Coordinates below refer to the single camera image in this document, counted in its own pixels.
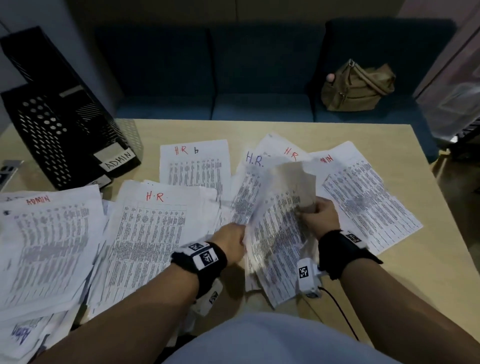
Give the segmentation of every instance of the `tan handbag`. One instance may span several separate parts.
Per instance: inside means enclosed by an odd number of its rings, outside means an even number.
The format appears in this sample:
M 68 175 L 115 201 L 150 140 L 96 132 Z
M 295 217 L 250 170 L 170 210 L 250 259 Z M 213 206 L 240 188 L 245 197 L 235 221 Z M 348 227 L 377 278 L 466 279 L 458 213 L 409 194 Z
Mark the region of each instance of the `tan handbag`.
M 349 60 L 335 73 L 333 83 L 325 82 L 322 102 L 329 111 L 372 110 L 382 96 L 395 90 L 394 81 L 395 75 L 388 64 L 364 70 Z

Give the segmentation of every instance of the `light wood tabletop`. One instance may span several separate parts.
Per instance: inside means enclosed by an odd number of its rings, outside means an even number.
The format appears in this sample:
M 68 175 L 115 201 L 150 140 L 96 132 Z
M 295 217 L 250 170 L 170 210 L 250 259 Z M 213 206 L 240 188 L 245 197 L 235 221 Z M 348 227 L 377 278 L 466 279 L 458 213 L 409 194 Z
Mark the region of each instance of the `light wood tabletop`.
M 480 340 L 480 277 L 409 125 L 181 120 L 135 120 L 135 123 L 144 145 L 142 164 L 106 187 L 103 191 L 106 198 L 115 200 L 126 179 L 158 181 L 162 144 L 227 139 L 234 172 L 244 149 L 255 146 L 269 132 L 278 133 L 307 152 L 352 141 L 383 178 L 390 193 L 424 226 L 380 255 L 384 268 Z M 0 159 L 25 160 L 5 191 L 53 190 L 12 126 L 0 137 Z M 197 321 L 195 333 L 241 312 L 271 311 L 261 293 L 244 294 L 242 268 L 225 271 L 222 280 L 223 293 L 209 315 Z M 360 339 L 368 342 L 339 282 L 328 278 L 322 281 L 344 309 Z M 306 300 L 297 296 L 276 311 L 321 320 L 351 335 L 342 315 L 326 295 Z

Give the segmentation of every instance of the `black wristband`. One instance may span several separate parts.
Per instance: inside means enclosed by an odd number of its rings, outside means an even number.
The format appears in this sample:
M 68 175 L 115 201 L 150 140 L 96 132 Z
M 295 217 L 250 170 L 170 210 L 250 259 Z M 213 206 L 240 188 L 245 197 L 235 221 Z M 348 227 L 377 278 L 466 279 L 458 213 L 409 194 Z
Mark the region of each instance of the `black wristband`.
M 318 241 L 318 268 L 326 271 L 330 279 L 340 278 L 347 264 L 359 258 L 367 258 L 378 264 L 383 264 L 368 249 L 360 249 L 350 238 L 344 236 L 341 231 L 330 231 Z
M 172 263 L 198 277 L 197 299 L 212 288 L 213 282 L 227 266 L 227 256 L 215 243 L 196 242 L 172 254 Z

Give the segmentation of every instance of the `seat cushion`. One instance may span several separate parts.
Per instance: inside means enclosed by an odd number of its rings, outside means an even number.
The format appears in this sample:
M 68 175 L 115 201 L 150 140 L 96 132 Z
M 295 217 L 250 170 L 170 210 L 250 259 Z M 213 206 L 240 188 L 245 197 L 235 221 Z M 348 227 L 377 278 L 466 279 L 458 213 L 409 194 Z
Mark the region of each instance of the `seat cushion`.
M 388 63 L 395 93 L 411 95 L 455 31 L 447 19 L 333 19 L 325 24 L 316 86 L 352 58 L 363 68 Z
M 212 120 L 313 122 L 313 113 L 305 94 L 223 94 L 215 99 Z
M 123 119 L 210 120 L 211 96 L 127 97 L 117 109 Z
M 321 101 L 315 102 L 315 122 L 353 122 L 374 124 L 410 124 L 429 163 L 438 158 L 438 147 L 417 102 L 412 96 L 389 95 L 369 111 L 327 111 Z
M 95 36 L 126 96 L 215 93 L 203 28 L 109 25 Z
M 210 30 L 220 94 L 301 94 L 312 79 L 323 25 L 233 24 Z

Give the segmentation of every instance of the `person's right hand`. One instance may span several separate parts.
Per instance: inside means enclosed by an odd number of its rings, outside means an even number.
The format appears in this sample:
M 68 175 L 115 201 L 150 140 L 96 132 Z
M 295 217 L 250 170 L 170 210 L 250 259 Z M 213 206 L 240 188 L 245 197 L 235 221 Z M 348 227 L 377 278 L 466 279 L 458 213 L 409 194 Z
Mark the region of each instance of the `person's right hand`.
M 333 202 L 323 197 L 316 197 L 314 213 L 299 212 L 299 217 L 318 240 L 329 231 L 340 230 L 340 222 Z

